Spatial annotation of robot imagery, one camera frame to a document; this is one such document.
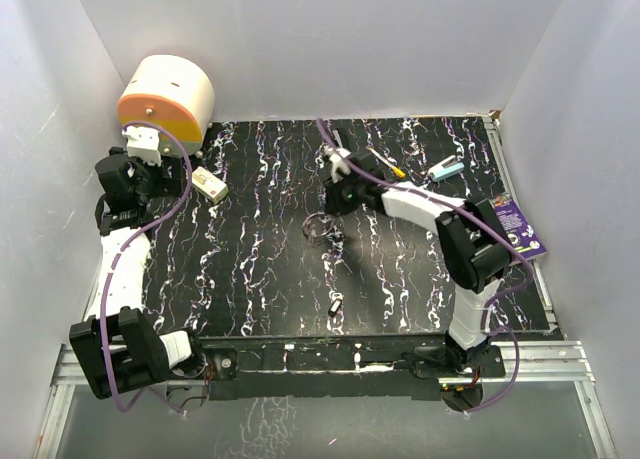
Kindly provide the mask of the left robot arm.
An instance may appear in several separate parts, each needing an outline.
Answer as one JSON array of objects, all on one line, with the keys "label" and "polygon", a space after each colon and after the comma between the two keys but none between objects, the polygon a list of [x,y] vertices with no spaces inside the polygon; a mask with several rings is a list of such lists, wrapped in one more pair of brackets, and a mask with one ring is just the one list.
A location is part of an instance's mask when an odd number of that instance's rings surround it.
[{"label": "left robot arm", "polygon": [[200,375],[207,355],[185,329],[158,334],[142,311],[143,282],[152,232],[170,218],[149,210],[154,199],[182,199],[187,186],[183,162],[167,158],[148,165],[113,147],[95,165],[103,194],[95,219],[102,262],[95,298],[69,341],[84,376],[99,399],[168,380]]}]

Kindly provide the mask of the black car key fob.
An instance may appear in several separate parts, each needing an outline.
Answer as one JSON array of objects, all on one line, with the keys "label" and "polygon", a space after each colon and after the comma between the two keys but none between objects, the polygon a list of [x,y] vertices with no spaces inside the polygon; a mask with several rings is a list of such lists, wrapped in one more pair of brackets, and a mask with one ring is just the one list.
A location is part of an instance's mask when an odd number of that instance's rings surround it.
[{"label": "black car key fob", "polygon": [[328,310],[328,315],[330,317],[335,317],[340,309],[342,308],[342,304],[343,304],[343,295],[339,292],[335,292],[332,296],[331,296],[331,304]]}]

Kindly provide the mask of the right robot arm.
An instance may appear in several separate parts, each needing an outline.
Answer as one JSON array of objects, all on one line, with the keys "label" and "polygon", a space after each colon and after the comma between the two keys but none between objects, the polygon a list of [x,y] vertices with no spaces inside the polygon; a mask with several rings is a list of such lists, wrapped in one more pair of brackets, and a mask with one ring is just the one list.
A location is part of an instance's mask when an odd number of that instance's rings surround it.
[{"label": "right robot arm", "polygon": [[460,376],[471,374],[490,346],[489,312],[516,257],[491,202],[442,196],[410,181],[387,182],[345,164],[331,166],[325,195],[325,212],[332,216],[364,205],[437,235],[455,300],[444,345],[432,362]]}]

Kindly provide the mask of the metal keyring with clips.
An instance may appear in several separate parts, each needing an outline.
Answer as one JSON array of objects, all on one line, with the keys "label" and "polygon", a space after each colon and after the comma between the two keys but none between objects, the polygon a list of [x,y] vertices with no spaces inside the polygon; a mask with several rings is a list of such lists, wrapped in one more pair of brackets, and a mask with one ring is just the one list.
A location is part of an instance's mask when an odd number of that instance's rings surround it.
[{"label": "metal keyring with clips", "polygon": [[312,213],[304,219],[301,229],[309,244],[319,244],[336,235],[338,219],[324,212]]}]

